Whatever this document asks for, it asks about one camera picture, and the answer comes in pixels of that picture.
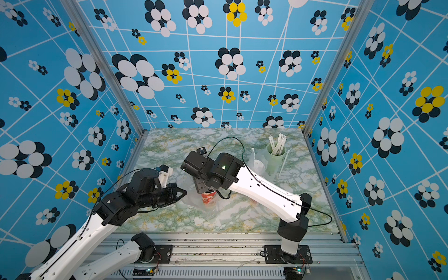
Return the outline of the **translucent plastic carrier bag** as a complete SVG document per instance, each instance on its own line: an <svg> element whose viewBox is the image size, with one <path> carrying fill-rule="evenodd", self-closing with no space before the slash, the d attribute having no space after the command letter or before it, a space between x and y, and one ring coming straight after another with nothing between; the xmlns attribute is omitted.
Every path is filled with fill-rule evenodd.
<svg viewBox="0 0 448 280"><path fill-rule="evenodd" d="M268 158L265 150L251 148L248 167L251 168L256 174L265 178L266 181L272 179L272 176L270 176L267 172Z"/></svg>

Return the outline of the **red cup black lid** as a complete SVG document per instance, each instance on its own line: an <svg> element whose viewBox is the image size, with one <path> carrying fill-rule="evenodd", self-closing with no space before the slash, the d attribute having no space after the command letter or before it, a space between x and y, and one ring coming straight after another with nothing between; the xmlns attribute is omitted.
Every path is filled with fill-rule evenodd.
<svg viewBox="0 0 448 280"><path fill-rule="evenodd" d="M216 203L216 201L215 201L216 195L217 195L216 191L206 191L206 192L203 192L201 194L201 198L202 198L203 204L205 206L207 206L207 207L214 206L215 203Z"/></svg>

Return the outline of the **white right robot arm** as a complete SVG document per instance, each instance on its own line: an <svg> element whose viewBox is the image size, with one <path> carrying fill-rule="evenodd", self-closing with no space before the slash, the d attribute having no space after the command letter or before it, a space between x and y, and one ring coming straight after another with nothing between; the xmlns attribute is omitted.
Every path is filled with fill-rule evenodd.
<svg viewBox="0 0 448 280"><path fill-rule="evenodd" d="M332 223L333 217L312 208L312 196L304 192L300 195L287 192L229 153L221 153L216 159L205 156L205 148L191 151L181 169L192 176L197 192L219 193L220 189L242 194L265 206L280 217L277 233L281 237L279 256L287 257L293 263L298 257L304 258L308 251L300 247L300 242L308 232L307 214L314 211L330 218L320 226Z"/></svg>

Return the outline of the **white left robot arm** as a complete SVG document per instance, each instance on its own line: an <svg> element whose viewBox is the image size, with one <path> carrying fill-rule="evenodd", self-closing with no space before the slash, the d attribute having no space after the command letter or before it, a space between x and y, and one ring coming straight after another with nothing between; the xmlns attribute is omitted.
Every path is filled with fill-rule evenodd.
<svg viewBox="0 0 448 280"><path fill-rule="evenodd" d="M138 214L165 208L187 195L168 179L173 170L136 169L129 183L105 194L94 204L86 222L77 229L67 225L57 229L49 240L33 246L26 256L35 268L18 276L20 280L103 280L113 272L135 262L162 261L154 241L145 233L134 235L115 251L85 264L85 260L125 221Z"/></svg>

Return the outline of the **red cup white lid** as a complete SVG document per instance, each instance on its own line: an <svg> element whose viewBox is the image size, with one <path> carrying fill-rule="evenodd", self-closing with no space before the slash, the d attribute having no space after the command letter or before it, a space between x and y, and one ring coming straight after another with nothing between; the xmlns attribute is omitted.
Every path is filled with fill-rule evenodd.
<svg viewBox="0 0 448 280"><path fill-rule="evenodd" d="M261 160L256 159L253 163L253 171L256 174L262 175L266 171L266 166Z"/></svg>

